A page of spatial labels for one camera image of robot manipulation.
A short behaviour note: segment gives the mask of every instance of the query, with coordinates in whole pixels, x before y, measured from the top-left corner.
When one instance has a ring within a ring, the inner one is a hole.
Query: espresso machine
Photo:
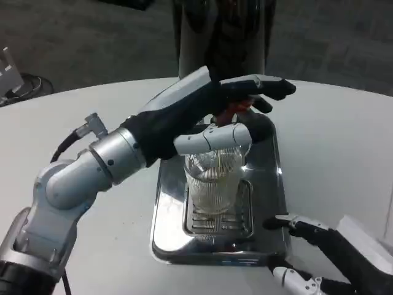
[[[179,77],[206,65],[219,80],[264,74],[275,1],[173,0]],[[254,104],[267,113],[264,100]],[[237,114],[238,122],[252,111]],[[153,254],[170,264],[264,266],[271,255],[285,256],[289,236],[267,231],[263,220],[286,212],[274,124],[271,136],[248,149],[235,203],[219,214],[193,204],[184,158],[162,161],[151,232]],[[205,118],[205,123],[214,122]]]

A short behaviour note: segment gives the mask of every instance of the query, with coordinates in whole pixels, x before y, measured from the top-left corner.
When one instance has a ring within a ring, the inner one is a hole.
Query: white table
[[[39,170],[85,116],[98,112],[113,130],[174,81],[100,85],[1,108],[0,237],[14,216],[31,204]],[[393,181],[393,98],[294,83],[296,94],[274,102],[270,114],[278,131],[288,210],[330,226],[350,214],[379,238],[393,242],[392,227],[386,229]],[[84,138],[63,157],[74,159],[92,140]],[[150,254],[149,233],[157,175],[156,163],[100,194],[81,219],[67,266],[73,294],[286,294],[264,268],[156,261]],[[317,250],[297,240],[293,247],[310,270],[338,276]],[[55,294],[64,294],[61,284]]]

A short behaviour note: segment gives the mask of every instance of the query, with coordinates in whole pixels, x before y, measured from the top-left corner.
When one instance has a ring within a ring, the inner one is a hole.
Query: clear drinking glass
[[[227,211],[236,201],[242,165],[240,147],[187,155],[184,170],[193,204],[206,214]]]

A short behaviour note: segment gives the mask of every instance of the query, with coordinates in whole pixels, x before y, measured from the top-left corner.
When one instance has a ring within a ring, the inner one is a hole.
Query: metal tray
[[[267,231],[266,218],[286,212],[274,125],[251,147],[242,168],[236,206],[218,216],[200,214],[188,198],[183,157],[162,161],[150,236],[153,254],[173,264],[264,266],[285,255],[289,236]]]

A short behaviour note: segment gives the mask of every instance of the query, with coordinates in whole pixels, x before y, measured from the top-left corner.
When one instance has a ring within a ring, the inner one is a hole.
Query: gray carpet
[[[278,0],[267,74],[393,96],[392,0]],[[58,91],[177,74],[169,0],[0,0],[0,47]]]

